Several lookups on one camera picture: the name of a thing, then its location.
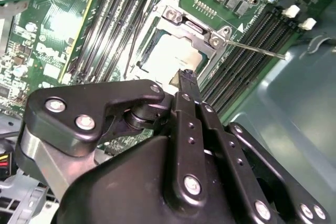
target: gray plastic panel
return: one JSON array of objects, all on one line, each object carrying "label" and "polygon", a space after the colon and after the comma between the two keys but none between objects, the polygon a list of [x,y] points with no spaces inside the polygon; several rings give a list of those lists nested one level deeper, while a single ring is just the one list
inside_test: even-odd
[{"label": "gray plastic panel", "polygon": [[[336,37],[336,1],[307,34]],[[242,124],[336,223],[336,48],[292,47],[230,116]]]}]

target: motherboard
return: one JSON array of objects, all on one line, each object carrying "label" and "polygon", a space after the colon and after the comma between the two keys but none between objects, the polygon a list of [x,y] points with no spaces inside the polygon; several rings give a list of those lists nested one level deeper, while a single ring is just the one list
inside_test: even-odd
[{"label": "motherboard", "polygon": [[331,1],[0,0],[0,108],[21,116],[34,90],[83,83],[151,79],[174,92],[188,68],[224,120],[279,60],[228,42],[285,54]]}]

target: silver screw head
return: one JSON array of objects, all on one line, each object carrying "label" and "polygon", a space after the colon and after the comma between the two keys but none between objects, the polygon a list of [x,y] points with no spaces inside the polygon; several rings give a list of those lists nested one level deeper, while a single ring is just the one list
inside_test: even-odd
[{"label": "silver screw head", "polygon": [[187,95],[187,94],[182,94],[182,97],[183,97],[185,100],[187,100],[188,102],[190,102],[190,97],[189,97],[189,95]]},{"label": "silver screw head", "polygon": [[313,213],[310,211],[310,209],[305,204],[301,204],[300,207],[301,207],[302,212],[307,218],[309,219],[314,218]]},{"label": "silver screw head", "polygon": [[257,212],[263,219],[269,220],[271,218],[270,211],[268,210],[268,208],[262,201],[257,200],[255,202],[255,207],[256,207]]},{"label": "silver screw head", "polygon": [[58,99],[51,99],[48,100],[45,104],[46,108],[51,112],[59,113],[65,110],[65,104]]},{"label": "silver screw head", "polygon": [[320,207],[315,205],[314,210],[315,210],[316,214],[318,215],[318,217],[320,217],[322,220],[325,220],[326,215],[324,214],[324,212],[322,211],[322,209]]},{"label": "silver screw head", "polygon": [[237,131],[238,133],[242,133],[242,132],[243,132],[242,128],[239,127],[238,125],[235,125],[235,129],[236,129],[236,131]]},{"label": "silver screw head", "polygon": [[82,130],[89,131],[94,128],[95,121],[88,115],[80,115],[76,118],[76,125]]},{"label": "silver screw head", "polygon": [[214,112],[209,105],[206,105],[205,109],[206,109],[207,112]]},{"label": "silver screw head", "polygon": [[160,89],[157,85],[151,85],[151,90],[153,90],[155,93],[160,93]]},{"label": "silver screw head", "polygon": [[192,176],[185,176],[184,186],[187,191],[192,195],[198,195],[201,193],[201,185],[198,180]]}]

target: metal rod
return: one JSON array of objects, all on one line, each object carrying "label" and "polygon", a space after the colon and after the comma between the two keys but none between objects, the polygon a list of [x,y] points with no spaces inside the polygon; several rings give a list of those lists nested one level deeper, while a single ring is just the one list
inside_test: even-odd
[{"label": "metal rod", "polygon": [[260,49],[260,48],[248,46],[248,45],[241,44],[241,43],[237,43],[237,42],[234,42],[234,41],[231,41],[231,40],[225,40],[224,42],[228,43],[229,45],[245,48],[247,50],[251,50],[251,51],[254,51],[254,52],[259,52],[259,53],[264,54],[264,55],[269,55],[269,56],[272,56],[272,57],[277,57],[277,58],[279,58],[281,60],[285,60],[286,59],[286,56],[281,55],[281,54],[277,54],[276,52],[270,52],[270,51],[263,50],[263,49]]}]

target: yellow wire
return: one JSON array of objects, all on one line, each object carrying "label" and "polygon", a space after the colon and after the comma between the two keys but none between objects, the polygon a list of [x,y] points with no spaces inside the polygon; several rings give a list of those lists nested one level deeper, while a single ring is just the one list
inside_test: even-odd
[{"label": "yellow wire", "polygon": [[0,160],[8,158],[8,155],[0,157]]}]

